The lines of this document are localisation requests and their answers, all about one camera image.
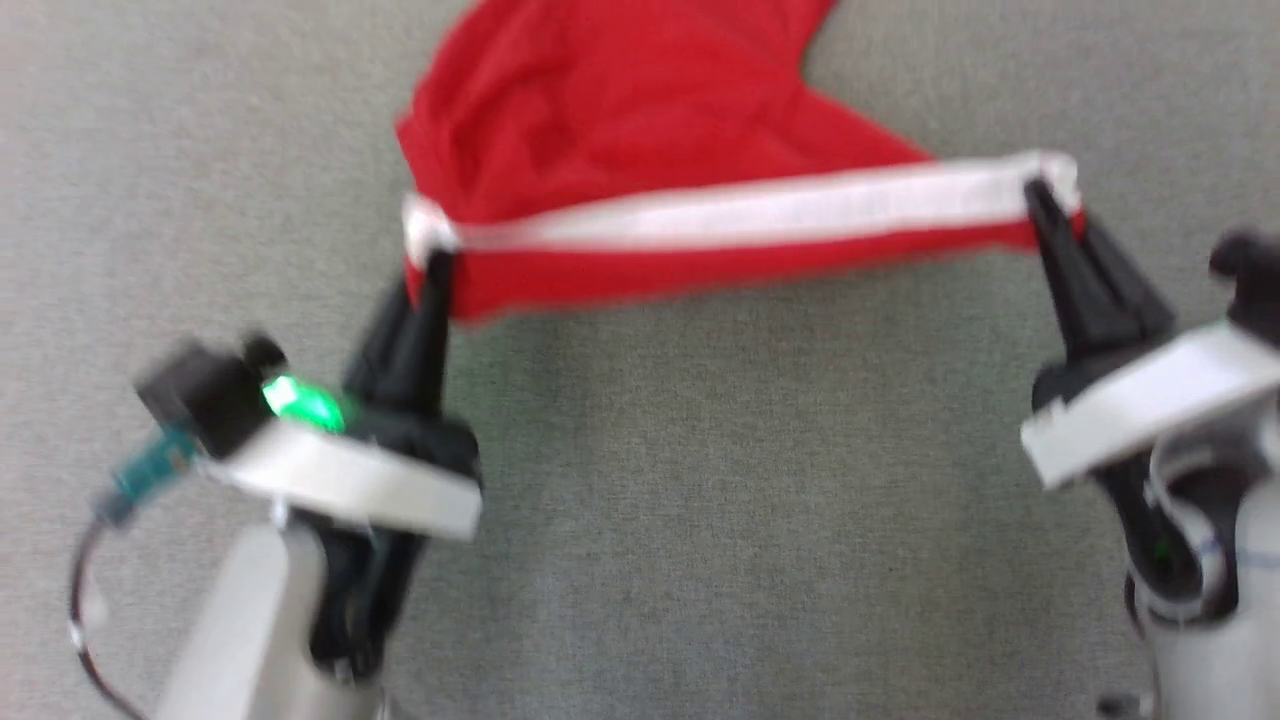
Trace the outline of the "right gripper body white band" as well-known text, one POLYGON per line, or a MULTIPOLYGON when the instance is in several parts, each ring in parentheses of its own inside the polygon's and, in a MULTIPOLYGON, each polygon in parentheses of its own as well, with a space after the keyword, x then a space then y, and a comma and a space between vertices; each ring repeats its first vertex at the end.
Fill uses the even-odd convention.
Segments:
POLYGON ((1280 348, 1229 322, 1188 331, 1024 420, 1021 446, 1057 489, 1280 389, 1280 348))

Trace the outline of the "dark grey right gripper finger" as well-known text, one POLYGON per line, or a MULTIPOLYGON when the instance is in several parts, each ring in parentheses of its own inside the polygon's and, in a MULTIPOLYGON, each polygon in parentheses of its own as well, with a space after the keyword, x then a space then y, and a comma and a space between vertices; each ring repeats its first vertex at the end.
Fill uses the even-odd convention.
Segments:
POLYGON ((1082 227, 1080 255, 1085 347, 1120 347, 1155 342, 1172 333, 1176 319, 1164 296, 1124 247, 1096 219, 1082 227))
POLYGON ((1069 217, 1048 183, 1024 184, 1028 217, 1068 354, 1101 354, 1140 340, 1140 323, 1114 287, 1114 274, 1084 217, 1069 217))

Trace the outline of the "grey fabric sofa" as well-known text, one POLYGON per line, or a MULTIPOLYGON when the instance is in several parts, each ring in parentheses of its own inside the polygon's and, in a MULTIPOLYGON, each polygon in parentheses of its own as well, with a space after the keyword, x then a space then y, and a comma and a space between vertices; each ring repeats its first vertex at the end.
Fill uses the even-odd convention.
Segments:
MULTIPOLYGON (((0 0, 0 720, 114 720, 67 633, 134 375, 262 328, 335 380, 399 269, 392 129, 475 0, 0 0)), ((810 83, 932 152, 1057 149, 1188 324, 1280 231, 1280 0, 838 0, 810 83)), ((443 720, 1092 720, 1149 684, 1123 541, 1021 452, 1039 263, 960 255, 480 325, 480 537, 388 655, 443 720)))

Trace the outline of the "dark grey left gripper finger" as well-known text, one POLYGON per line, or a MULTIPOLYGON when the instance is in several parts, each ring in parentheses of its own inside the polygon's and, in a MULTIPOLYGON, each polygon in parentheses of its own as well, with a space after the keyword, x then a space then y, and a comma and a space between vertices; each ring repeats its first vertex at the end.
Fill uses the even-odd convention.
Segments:
POLYGON ((428 256, 404 346, 404 406, 425 418, 442 414, 453 270, 452 252, 428 256))
POLYGON ((392 281, 348 363, 343 393, 362 405, 412 413, 412 373, 401 370, 401 355, 412 345, 417 324, 406 283, 392 281))

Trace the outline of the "red garment with white waistband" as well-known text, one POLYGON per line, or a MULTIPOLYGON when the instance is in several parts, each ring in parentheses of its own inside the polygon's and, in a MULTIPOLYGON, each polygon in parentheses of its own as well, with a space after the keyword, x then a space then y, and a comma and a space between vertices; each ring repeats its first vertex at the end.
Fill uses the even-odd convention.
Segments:
POLYGON ((838 0, 479 0, 398 119, 412 304, 451 314, 667 299, 992 247, 1024 188, 1083 225, 1076 161, 937 158, 813 88, 838 0))

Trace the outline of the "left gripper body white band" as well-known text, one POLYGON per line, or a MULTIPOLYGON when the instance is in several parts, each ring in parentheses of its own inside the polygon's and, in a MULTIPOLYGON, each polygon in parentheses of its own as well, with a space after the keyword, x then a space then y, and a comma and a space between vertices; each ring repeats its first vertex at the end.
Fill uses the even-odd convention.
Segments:
POLYGON ((367 418, 360 406, 296 375, 268 380, 262 396, 270 418, 229 456, 206 460, 209 477, 347 525, 463 542, 477 534, 477 484, 356 439, 356 421, 367 418))

